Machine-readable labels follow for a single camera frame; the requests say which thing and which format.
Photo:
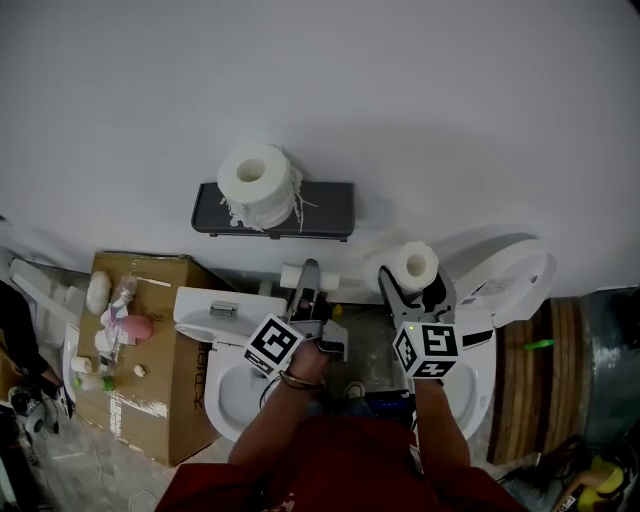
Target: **green object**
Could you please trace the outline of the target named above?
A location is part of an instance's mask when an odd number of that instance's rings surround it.
[[[525,350],[535,350],[537,348],[544,348],[544,347],[550,347],[555,343],[554,340],[540,340],[540,341],[534,341],[533,343],[525,343],[524,345],[524,349]]]

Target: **bracelet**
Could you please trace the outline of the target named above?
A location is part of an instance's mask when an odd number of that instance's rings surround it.
[[[282,379],[282,382],[284,382],[287,386],[294,389],[320,389],[321,387],[323,387],[322,381],[314,384],[313,382],[294,377],[290,373],[284,371],[280,372],[280,378]]]

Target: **wooden panel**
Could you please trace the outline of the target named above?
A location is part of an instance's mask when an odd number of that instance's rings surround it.
[[[515,357],[514,326],[505,326],[498,331],[498,343],[501,345],[500,351],[503,354],[503,386],[501,392],[501,403],[494,408],[494,423],[492,428],[496,429],[495,435],[492,433],[494,443],[489,445],[489,455],[487,459],[493,464],[504,464],[508,459],[509,442],[511,437],[511,426],[513,418],[513,397],[515,379]]]
[[[555,432],[558,428],[558,418],[560,414],[560,382],[562,377],[562,344],[558,343],[561,338],[560,333],[560,307],[557,300],[551,300],[551,325],[553,339],[556,343],[553,346],[553,373],[551,377],[551,400],[549,403],[549,422],[544,443],[544,453],[554,448]]]
[[[518,443],[522,435],[524,402],[527,390],[525,388],[525,350],[524,350],[524,322],[513,322],[513,346],[510,352],[513,354],[515,376],[513,379],[513,409],[511,416],[511,434],[509,436],[509,449],[507,460],[516,460],[519,456]]]
[[[535,317],[531,322],[523,322],[524,343],[531,343],[533,338],[533,325]],[[524,350],[525,356],[525,400],[523,404],[524,424],[521,426],[522,433],[518,439],[518,454],[520,457],[532,452],[535,446],[536,432],[538,430],[539,405],[535,405],[537,397],[540,396],[536,386],[535,359],[539,355],[535,350]]]
[[[524,350],[553,338],[552,347]],[[498,330],[494,422],[489,462],[547,453],[576,433],[582,395],[583,339],[576,299],[545,301],[528,322]]]

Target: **toilet paper roll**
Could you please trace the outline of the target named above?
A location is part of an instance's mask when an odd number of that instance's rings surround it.
[[[264,230],[289,218],[295,202],[298,171],[279,149],[248,145],[232,153],[218,171],[218,188],[234,221]]]
[[[73,357],[71,358],[71,369],[78,373],[91,373],[93,365],[91,359],[88,357]]]
[[[297,288],[302,275],[302,267],[295,265],[282,265],[280,274],[280,286],[282,288]],[[325,292],[337,290],[340,286],[340,276],[333,272],[320,272],[320,289]]]
[[[378,272],[383,265],[408,292],[426,288],[438,275],[438,257],[424,242],[408,242],[365,257],[364,280],[376,293],[380,293]]]

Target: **hand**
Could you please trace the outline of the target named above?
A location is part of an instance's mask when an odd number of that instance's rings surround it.
[[[287,371],[298,379],[316,383],[320,382],[328,362],[329,356],[320,352],[314,341],[303,341],[293,354]]]

